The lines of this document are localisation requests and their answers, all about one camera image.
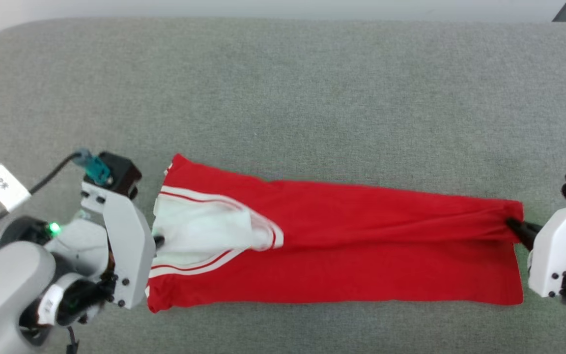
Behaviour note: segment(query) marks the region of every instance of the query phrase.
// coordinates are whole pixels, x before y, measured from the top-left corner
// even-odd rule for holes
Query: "gray table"
[[[79,146],[135,161],[150,221],[181,152],[268,179],[518,199],[544,222],[566,206],[566,24],[87,19],[1,32],[0,162],[29,186]],[[80,174],[15,214],[67,220]],[[566,308],[525,290],[515,307],[111,307],[77,334],[81,354],[566,353]]]

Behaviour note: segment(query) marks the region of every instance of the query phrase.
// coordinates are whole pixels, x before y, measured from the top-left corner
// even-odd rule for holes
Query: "white label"
[[[65,291],[63,288],[56,284],[53,284],[43,296],[41,303],[38,304],[38,324],[39,325],[55,325],[56,324],[56,314],[58,312],[58,306],[60,301],[62,301],[62,296]]]
[[[6,210],[14,210],[29,197],[29,192],[23,184],[0,164],[0,203],[6,207]]]

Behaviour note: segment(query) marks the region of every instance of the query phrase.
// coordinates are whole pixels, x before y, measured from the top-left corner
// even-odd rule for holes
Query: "black cable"
[[[62,170],[63,167],[65,167],[65,165],[67,165],[71,160],[75,159],[76,157],[81,156],[81,154],[79,152],[74,152],[73,154],[69,155],[68,157],[66,157],[65,159],[63,159],[53,170],[52,172],[49,172],[49,174],[47,176],[45,176],[43,179],[41,179],[40,182],[38,182],[34,187],[32,187],[29,190],[29,194],[30,195],[34,195],[34,193],[38,192],[39,190],[41,190],[41,188],[43,188],[47,183],[49,183],[56,175],[58,175],[58,172],[60,172],[60,170]],[[7,210],[2,210],[0,211],[0,220],[2,220],[3,218],[5,218],[7,215],[9,214],[9,211]]]
[[[74,329],[71,326],[67,327],[67,331],[69,331],[69,340],[71,341],[71,344],[67,345],[67,354],[76,354],[78,352],[78,345],[80,345],[80,341],[76,341]]]

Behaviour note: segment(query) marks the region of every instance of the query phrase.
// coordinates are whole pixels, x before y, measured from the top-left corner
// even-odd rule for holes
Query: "red t-shirt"
[[[176,155],[155,205],[148,305],[523,300],[521,203],[263,181]]]

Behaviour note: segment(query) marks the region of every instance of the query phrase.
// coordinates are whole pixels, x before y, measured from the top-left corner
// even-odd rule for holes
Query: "white stripe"
[[[279,247],[283,246],[283,230],[281,230],[281,228],[277,224],[272,222],[272,220],[268,219],[267,217],[261,215],[260,213],[257,213],[256,211],[252,210],[249,206],[246,206],[245,204],[242,204],[235,199],[229,198],[225,195],[206,194],[206,193],[200,193],[200,192],[193,191],[193,190],[188,190],[186,188],[176,188],[176,187],[170,187],[170,186],[162,186],[161,191],[164,191],[166,193],[175,194],[175,195],[180,195],[180,196],[195,199],[195,200],[203,200],[203,201],[204,200],[224,200],[225,202],[233,204],[234,206],[239,206],[239,207],[245,208],[245,209],[250,211],[250,214],[252,216],[258,218],[259,221],[264,222],[265,224],[272,227],[272,230],[274,231],[274,235],[272,235],[272,237],[275,238],[274,248],[279,248]],[[177,198],[175,196],[167,195],[167,194],[160,194],[159,197]]]
[[[169,164],[169,167],[166,168],[166,170],[163,171],[163,174],[164,174],[164,175],[167,175],[167,173],[169,173],[169,170],[170,170],[170,168],[171,168],[172,166],[173,166],[173,163],[170,163],[170,164]]]
[[[205,260],[188,264],[185,263],[184,254],[182,252],[159,252],[157,257],[152,260],[152,266],[172,265],[181,269],[193,269],[195,267],[210,264],[213,260],[220,257],[224,253],[226,253],[226,251],[218,252],[213,256],[207,256]]]
[[[151,269],[149,277],[154,278],[155,276],[166,275],[166,274],[196,275],[196,274],[206,273],[208,271],[218,269],[219,267],[223,266],[224,264],[226,264],[227,262],[229,262],[230,260],[232,260],[233,258],[238,256],[243,251],[244,251],[243,249],[234,249],[234,250],[230,251],[229,253],[226,253],[226,255],[224,255],[222,258],[218,259],[217,262],[215,262],[214,264],[210,264],[208,266],[200,267],[200,268],[194,269],[194,270],[175,269],[174,267],[171,267],[171,266],[175,266],[175,267],[181,267],[181,266],[176,265],[176,264],[171,264],[170,262],[164,262],[163,264],[155,264],[155,262],[153,261],[152,262],[153,266],[160,266],[160,267],[156,267],[155,269]]]

